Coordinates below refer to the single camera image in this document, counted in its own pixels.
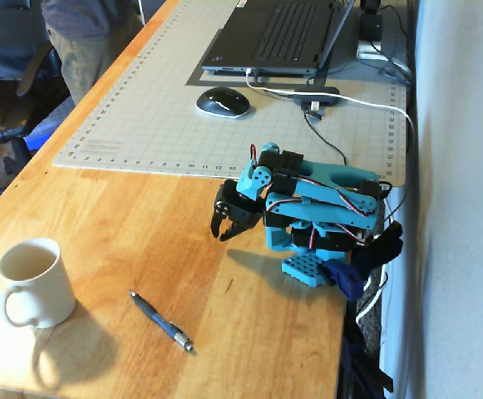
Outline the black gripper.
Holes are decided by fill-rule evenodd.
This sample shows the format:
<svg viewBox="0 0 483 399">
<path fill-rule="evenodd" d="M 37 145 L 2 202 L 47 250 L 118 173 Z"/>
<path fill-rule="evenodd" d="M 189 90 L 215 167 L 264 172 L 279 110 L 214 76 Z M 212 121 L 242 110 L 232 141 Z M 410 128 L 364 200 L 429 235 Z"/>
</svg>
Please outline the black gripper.
<svg viewBox="0 0 483 399">
<path fill-rule="evenodd" d="M 219 201 L 214 205 L 210 222 L 212 235 L 221 242 L 232 239 L 250 229 L 248 224 L 257 224 L 262 217 L 264 201 L 250 199 L 237 191 L 235 180 L 226 180 L 219 187 Z M 219 235 L 222 221 L 229 218 L 231 225 Z"/>
</svg>

